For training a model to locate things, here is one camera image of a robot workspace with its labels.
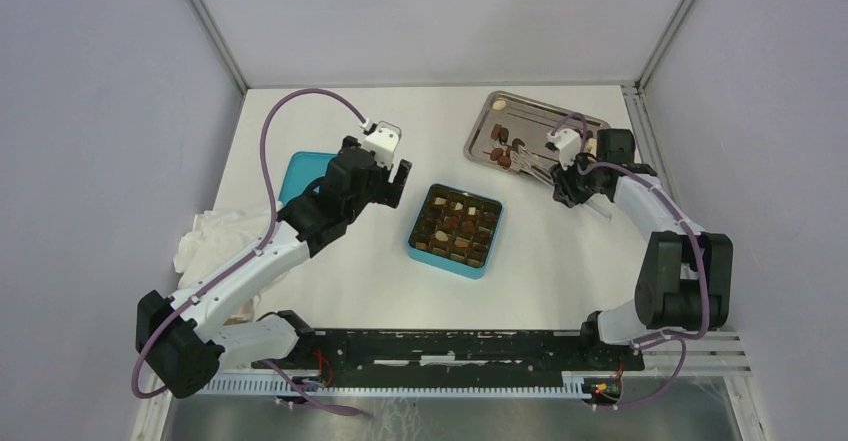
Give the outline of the steel serving tongs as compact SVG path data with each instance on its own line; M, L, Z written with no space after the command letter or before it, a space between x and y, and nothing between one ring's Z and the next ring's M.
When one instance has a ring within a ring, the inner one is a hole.
M539 156L531 153L524 146L513 148L509 156L512 166L516 170L529 174L552 190L555 189L554 179L548 172L548 167L543 164ZM580 204L580 207L606 222L612 220L612 213L595 201L587 200L585 203Z

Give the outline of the teal chocolate box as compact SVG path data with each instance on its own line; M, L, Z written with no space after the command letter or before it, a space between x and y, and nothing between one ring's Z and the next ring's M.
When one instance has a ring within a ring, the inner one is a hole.
M408 256L468 279L484 276L503 219L501 202L444 184L431 185L407 240Z

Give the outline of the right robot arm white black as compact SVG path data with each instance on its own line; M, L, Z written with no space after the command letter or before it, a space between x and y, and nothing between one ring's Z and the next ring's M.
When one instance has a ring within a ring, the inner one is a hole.
M594 152L571 128L547 136L558 161L553 198L568 208L604 196L634 224L647 246L631 300L590 314L577 343L580 361L602 369L617 345L648 349L672 339L697 340L729 315L733 244L692 221L663 189L656 171L635 158L633 134L601 129Z

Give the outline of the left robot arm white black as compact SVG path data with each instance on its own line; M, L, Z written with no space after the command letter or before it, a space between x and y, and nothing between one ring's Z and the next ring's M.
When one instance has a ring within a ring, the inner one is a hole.
M280 359L306 366L313 340L275 315L228 325L236 310L282 275L344 236L370 204L395 208L411 170L396 162L399 133L378 128L346 137L324 175L282 207L270 207L266 231L193 285L169 296L156 290L137 304L131 386L140 399L169 392L178 399L204 388L223 367Z

